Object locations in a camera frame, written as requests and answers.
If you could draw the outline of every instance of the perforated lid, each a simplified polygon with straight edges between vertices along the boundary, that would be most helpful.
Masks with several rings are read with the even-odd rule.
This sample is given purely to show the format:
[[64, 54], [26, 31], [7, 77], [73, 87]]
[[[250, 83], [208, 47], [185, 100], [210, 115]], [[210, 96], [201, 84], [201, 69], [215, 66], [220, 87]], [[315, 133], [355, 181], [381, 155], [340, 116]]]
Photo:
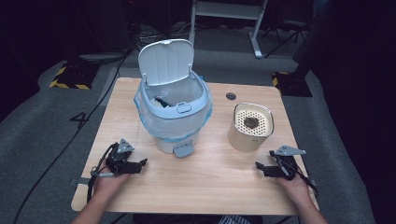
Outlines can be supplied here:
[[192, 68], [194, 49], [185, 39], [170, 39], [145, 46], [139, 53], [139, 68], [149, 86], [176, 82]]
[[247, 103], [237, 105], [234, 111], [234, 123], [240, 133], [248, 135], [269, 136], [274, 131], [271, 111], [263, 105]]

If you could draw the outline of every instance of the person's right hand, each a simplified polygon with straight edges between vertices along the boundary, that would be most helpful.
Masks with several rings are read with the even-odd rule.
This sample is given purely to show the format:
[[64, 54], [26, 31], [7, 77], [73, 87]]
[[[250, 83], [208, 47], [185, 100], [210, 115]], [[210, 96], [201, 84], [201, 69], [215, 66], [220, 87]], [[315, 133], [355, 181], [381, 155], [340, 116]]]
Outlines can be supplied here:
[[276, 183], [286, 191], [286, 194], [294, 203], [301, 204], [311, 201], [308, 186], [299, 175], [296, 175], [292, 180], [277, 177]]
[[[101, 170], [105, 167], [106, 160], [104, 160], [99, 168]], [[110, 169], [105, 167], [101, 173], [110, 173]], [[95, 185], [93, 186], [92, 197], [101, 197], [103, 199], [111, 199], [125, 183], [131, 174], [114, 175], [110, 177], [97, 177]]]

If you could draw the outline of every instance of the light blue container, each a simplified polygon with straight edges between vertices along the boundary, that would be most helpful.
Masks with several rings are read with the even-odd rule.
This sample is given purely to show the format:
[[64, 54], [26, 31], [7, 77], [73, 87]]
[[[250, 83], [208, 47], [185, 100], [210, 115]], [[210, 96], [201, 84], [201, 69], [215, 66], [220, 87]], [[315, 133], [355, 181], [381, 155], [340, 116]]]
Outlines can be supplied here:
[[192, 71], [192, 44], [156, 42], [144, 47], [138, 60], [142, 81], [134, 102], [143, 125], [163, 152], [190, 155], [212, 113], [210, 90]]

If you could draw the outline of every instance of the wooden table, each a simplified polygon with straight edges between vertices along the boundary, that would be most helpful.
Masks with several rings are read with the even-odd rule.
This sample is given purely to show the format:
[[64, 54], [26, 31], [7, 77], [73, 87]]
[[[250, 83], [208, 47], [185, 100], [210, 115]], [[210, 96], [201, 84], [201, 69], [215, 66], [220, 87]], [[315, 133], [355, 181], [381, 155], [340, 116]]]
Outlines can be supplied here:
[[[160, 151], [148, 134], [134, 105], [140, 78], [121, 77], [111, 94], [102, 123], [93, 142], [82, 177], [91, 177], [105, 150], [121, 138], [135, 147], [129, 161], [148, 158], [139, 175], [132, 175], [108, 207], [110, 212], [169, 214], [297, 215], [283, 189], [271, 177], [263, 176], [255, 161], [273, 164], [268, 151], [282, 145], [297, 147], [290, 122], [276, 88], [208, 83], [213, 113], [199, 133], [192, 155], [177, 159]], [[226, 93], [233, 92], [230, 101]], [[241, 152], [228, 141], [233, 109], [238, 103], [267, 106], [275, 129], [261, 147]], [[300, 156], [297, 163], [305, 173]], [[79, 185], [72, 208], [86, 204], [87, 186]], [[311, 192], [315, 204], [317, 201]]]

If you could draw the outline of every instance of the chair leg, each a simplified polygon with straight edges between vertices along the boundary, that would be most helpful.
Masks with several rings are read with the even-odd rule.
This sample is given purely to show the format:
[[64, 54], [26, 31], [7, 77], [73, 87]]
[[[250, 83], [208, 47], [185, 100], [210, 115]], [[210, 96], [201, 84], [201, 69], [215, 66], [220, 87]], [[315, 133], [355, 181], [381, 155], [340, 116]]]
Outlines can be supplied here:
[[277, 31], [277, 29], [276, 29], [276, 36], [277, 36], [277, 42], [279, 42], [280, 44], [281, 42], [280, 42], [279, 32]]
[[266, 35], [268, 35], [268, 33], [271, 32], [271, 29], [268, 29], [267, 31], [265, 31], [265, 33], [262, 35], [262, 38], [265, 38]]
[[297, 33], [296, 37], [294, 38], [294, 44], [297, 44], [297, 39], [298, 39], [298, 35], [300, 34], [300, 32]]
[[282, 47], [284, 44], [286, 44], [286, 42], [288, 42], [290, 39], [292, 39], [294, 36], [296, 36], [298, 34], [298, 31], [294, 32], [291, 36], [289, 36], [287, 39], [285, 39], [280, 45], [278, 45], [276, 48], [274, 48], [273, 50], [271, 50], [269, 53], [267, 53], [264, 58], [268, 58], [268, 56], [270, 56], [272, 53], [274, 53], [277, 49], [279, 49], [280, 47]]

